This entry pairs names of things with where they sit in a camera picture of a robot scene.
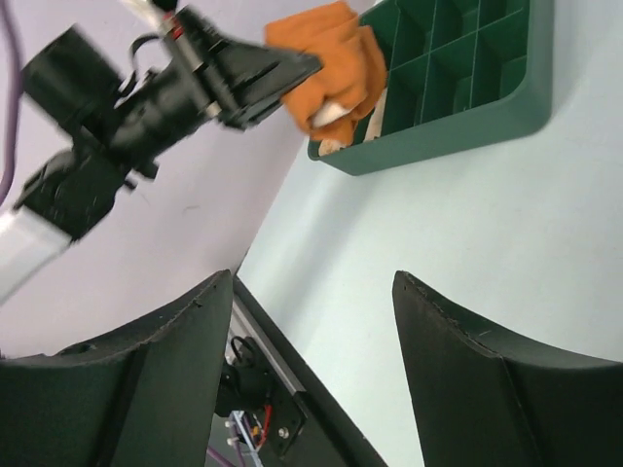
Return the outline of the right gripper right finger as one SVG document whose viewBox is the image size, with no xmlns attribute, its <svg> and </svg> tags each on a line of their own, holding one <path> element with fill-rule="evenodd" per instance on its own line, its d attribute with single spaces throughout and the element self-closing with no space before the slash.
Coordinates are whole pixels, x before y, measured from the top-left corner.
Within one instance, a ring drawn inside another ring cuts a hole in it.
<svg viewBox="0 0 623 467">
<path fill-rule="evenodd" d="M 618 466 L 622 366 L 535 341 L 406 271 L 392 300 L 428 466 Z"/>
</svg>

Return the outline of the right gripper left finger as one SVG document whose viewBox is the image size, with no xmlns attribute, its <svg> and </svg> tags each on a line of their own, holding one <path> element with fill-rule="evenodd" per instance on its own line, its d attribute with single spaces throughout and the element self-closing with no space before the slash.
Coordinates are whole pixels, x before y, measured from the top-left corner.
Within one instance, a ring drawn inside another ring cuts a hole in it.
<svg viewBox="0 0 623 467">
<path fill-rule="evenodd" d="M 53 356 L 1 362 L 5 466 L 201 466 L 233 301 L 220 271 Z"/>
</svg>

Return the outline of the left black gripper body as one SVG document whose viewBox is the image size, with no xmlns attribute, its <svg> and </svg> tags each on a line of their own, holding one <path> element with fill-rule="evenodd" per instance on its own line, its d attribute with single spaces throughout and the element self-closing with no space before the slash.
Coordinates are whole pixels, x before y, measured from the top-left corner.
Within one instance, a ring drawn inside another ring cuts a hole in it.
<svg viewBox="0 0 623 467">
<path fill-rule="evenodd" d="M 315 54 L 225 35 L 191 6 L 165 13 L 163 34 L 199 108 L 239 130 L 266 120 L 287 93 L 322 68 Z"/>
</svg>

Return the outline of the orange brown underwear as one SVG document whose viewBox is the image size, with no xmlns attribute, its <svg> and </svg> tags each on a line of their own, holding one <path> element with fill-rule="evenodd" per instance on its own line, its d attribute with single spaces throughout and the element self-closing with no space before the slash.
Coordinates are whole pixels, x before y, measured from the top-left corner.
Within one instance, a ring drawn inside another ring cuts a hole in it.
<svg viewBox="0 0 623 467">
<path fill-rule="evenodd" d="M 345 1 L 315 7 L 265 26 L 268 46 L 316 55 L 321 69 L 282 98 L 312 141 L 353 142 L 381 98 L 387 69 L 374 30 Z"/>
</svg>

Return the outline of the beige navy-trimmed underwear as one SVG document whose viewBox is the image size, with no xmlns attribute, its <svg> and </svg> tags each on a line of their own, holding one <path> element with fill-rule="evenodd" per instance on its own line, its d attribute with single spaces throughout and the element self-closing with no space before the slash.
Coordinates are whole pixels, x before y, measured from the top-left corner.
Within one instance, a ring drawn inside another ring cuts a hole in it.
<svg viewBox="0 0 623 467">
<path fill-rule="evenodd" d="M 369 142 L 377 139 L 382 134 L 384 116 L 385 116 L 385 103 L 386 103 L 387 89 L 384 89 L 381 96 L 372 112 L 368 125 L 366 127 L 364 142 Z"/>
</svg>

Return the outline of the peach boxer underwear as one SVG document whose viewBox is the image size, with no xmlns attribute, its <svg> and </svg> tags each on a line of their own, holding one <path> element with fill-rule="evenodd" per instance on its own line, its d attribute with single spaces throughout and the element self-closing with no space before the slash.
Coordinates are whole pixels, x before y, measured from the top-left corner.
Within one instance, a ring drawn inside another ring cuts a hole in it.
<svg viewBox="0 0 623 467">
<path fill-rule="evenodd" d="M 320 142 L 317 153 L 320 157 L 325 157 L 341 151 L 347 146 L 347 144 L 337 140 L 324 139 Z"/>
</svg>

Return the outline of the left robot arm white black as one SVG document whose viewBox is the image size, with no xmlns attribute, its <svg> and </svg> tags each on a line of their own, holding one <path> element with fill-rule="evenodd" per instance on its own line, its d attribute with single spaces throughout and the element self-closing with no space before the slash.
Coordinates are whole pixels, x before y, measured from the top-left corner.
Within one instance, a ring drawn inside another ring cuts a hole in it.
<svg viewBox="0 0 623 467">
<path fill-rule="evenodd" d="M 129 175 L 154 179 L 157 157 L 215 121 L 246 130 L 321 69 L 314 54 L 242 42 L 222 34 L 191 7 L 131 1 L 151 32 L 136 45 L 161 43 L 161 71 L 123 79 L 77 27 L 29 62 L 15 61 L 3 189 L 15 172 L 18 102 L 27 95 L 71 138 L 23 185 L 1 217 L 1 295 L 8 298 L 39 269 L 82 239 L 131 189 Z"/>
</svg>

